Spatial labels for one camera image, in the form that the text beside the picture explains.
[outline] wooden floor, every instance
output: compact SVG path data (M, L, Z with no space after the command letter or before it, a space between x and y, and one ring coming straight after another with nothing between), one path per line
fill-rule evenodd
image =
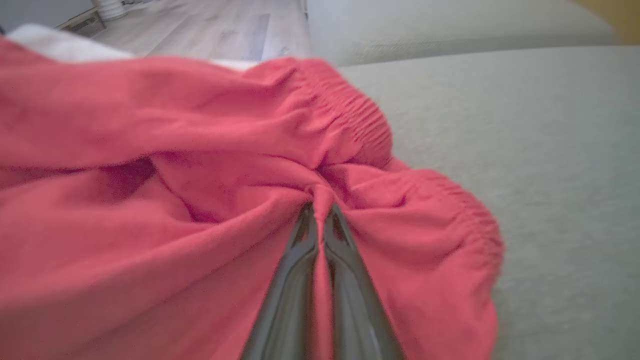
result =
M93 39L139 56L268 60L310 56L300 0L153 0Z

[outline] gray cushion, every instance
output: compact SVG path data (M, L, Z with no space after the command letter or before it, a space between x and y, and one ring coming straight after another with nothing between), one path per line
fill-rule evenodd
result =
M396 156L498 218L496 359L640 359L640 47L341 71L386 113Z
M505 49L611 45L570 0L307 0L313 52L334 65Z

